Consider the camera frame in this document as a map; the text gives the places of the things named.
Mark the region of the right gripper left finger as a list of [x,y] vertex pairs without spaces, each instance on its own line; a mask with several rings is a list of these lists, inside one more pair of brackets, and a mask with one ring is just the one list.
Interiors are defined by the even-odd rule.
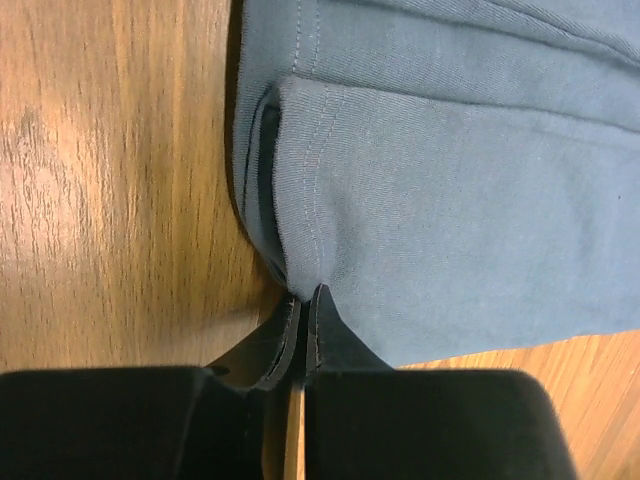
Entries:
[[1,377],[5,479],[280,479],[301,305],[206,366]]

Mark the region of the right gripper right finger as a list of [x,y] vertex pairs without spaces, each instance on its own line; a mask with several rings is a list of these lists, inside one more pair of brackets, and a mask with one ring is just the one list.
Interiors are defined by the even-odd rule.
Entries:
[[552,402],[508,369],[397,370],[320,286],[308,310],[305,463],[310,479],[573,479]]

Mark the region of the blue-grey t-shirt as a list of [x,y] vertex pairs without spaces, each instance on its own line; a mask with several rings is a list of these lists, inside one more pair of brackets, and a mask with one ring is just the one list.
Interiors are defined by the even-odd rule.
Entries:
[[246,231],[406,365],[639,325],[635,1],[247,1]]

